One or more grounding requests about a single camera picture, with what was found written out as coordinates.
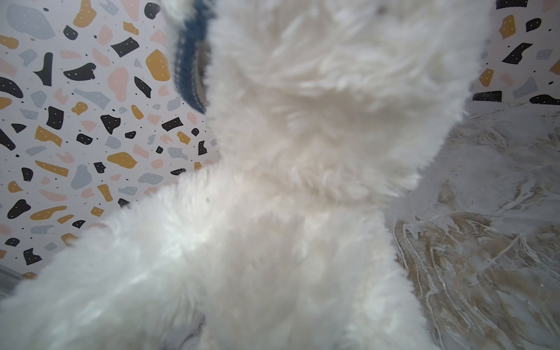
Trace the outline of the white fluffy teddy bear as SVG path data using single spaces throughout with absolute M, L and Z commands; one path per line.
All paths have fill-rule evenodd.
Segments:
M 434 349 L 383 210 L 460 121 L 490 1 L 164 1 L 209 16 L 221 159 L 90 227 L 1 304 L 3 349 Z

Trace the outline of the blue white striped knit sweater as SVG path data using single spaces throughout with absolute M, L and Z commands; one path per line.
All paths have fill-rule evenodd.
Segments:
M 173 79 L 176 91 L 191 108 L 204 114 L 208 106 L 205 76 L 210 47 L 209 22 L 215 2 L 203 0 L 162 1 L 172 30 Z

